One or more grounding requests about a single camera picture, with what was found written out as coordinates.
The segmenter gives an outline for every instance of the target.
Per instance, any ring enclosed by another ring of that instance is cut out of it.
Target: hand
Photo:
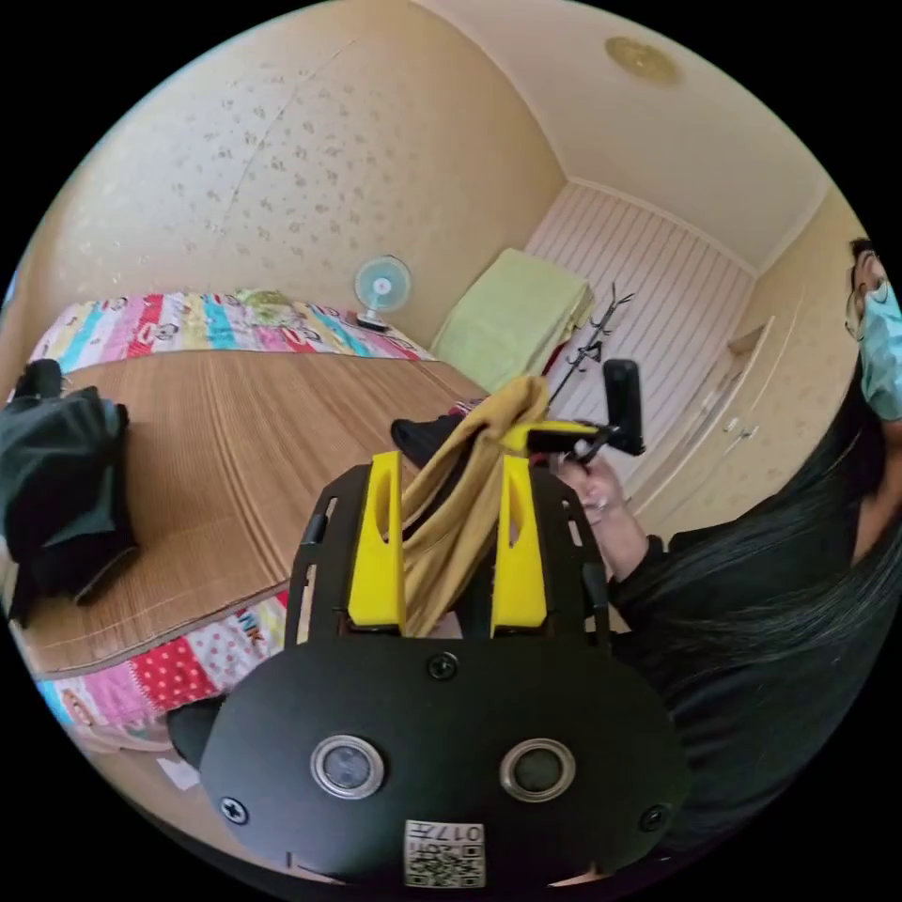
[[[623,507],[620,480],[612,466],[600,455],[594,457],[587,467],[565,460],[554,471],[562,482],[576,492],[589,522],[597,520],[602,511]]]

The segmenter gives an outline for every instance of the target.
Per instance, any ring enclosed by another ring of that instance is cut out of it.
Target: paper
[[[187,761],[170,761],[168,758],[157,758],[157,761],[176,789],[184,792],[200,783],[200,775]]]

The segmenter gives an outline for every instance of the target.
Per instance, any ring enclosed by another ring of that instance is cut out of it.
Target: screw
[[[652,805],[639,818],[639,829],[644,833],[653,833],[655,830],[660,830],[667,820],[669,811],[669,805]]]
[[[458,672],[458,659],[443,651],[429,659],[426,669],[433,679],[453,679]]]
[[[233,824],[247,823],[247,809],[237,800],[230,799],[225,796],[219,801],[219,810],[226,820],[230,820]]]

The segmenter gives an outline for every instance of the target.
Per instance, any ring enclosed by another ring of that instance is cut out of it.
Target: blue fan
[[[397,257],[373,257],[354,276],[357,300],[366,308],[357,314],[357,324],[384,332],[388,323],[380,313],[391,313],[411,296],[411,271]]]

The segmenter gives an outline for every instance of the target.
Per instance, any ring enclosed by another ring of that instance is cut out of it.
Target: face mask
[[[902,420],[902,314],[888,282],[864,296],[859,347],[865,400],[881,420]]]

